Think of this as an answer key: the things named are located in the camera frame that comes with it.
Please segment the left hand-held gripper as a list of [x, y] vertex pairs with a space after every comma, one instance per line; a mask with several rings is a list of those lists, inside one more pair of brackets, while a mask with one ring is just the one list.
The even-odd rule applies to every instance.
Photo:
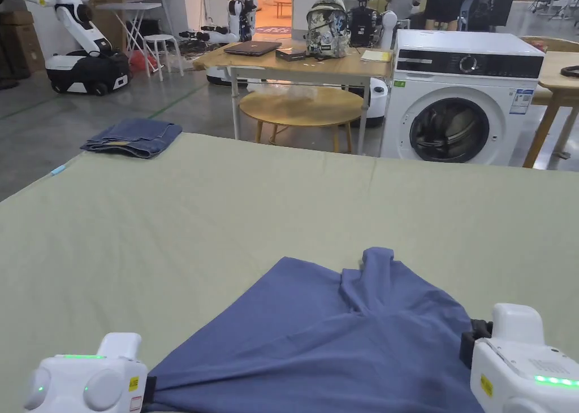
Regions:
[[31, 374], [24, 412], [141, 412], [148, 367], [137, 333], [108, 333], [94, 355], [58, 354]]

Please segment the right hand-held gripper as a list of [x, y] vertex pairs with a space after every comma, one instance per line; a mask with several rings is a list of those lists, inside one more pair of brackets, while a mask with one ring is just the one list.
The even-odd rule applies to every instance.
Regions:
[[529, 306], [497, 303], [492, 321], [471, 321], [459, 357], [484, 412], [578, 412], [578, 363], [545, 342]]

